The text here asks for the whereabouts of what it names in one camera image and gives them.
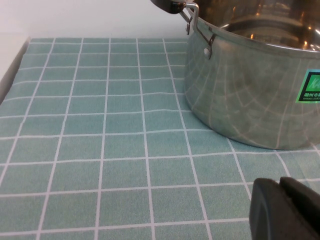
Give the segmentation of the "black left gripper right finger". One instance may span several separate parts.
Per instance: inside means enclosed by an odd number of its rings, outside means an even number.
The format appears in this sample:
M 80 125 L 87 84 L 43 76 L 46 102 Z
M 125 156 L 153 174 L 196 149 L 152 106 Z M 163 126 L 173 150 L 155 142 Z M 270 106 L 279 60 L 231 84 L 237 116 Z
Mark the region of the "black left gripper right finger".
M 293 205 L 298 220 L 305 228 L 305 236 L 300 233 L 301 240 L 307 240 L 307 233 L 315 240 L 320 239 L 320 195 L 311 188 L 291 177 L 281 177 L 279 186 Z

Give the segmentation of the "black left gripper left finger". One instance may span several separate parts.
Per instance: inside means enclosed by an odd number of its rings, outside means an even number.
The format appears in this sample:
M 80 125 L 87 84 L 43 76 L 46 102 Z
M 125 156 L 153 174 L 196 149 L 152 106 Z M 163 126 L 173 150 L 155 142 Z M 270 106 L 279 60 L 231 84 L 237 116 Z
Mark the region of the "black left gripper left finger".
M 253 183 L 249 225 L 253 240 L 307 240 L 308 227 L 280 185 L 267 178 Z

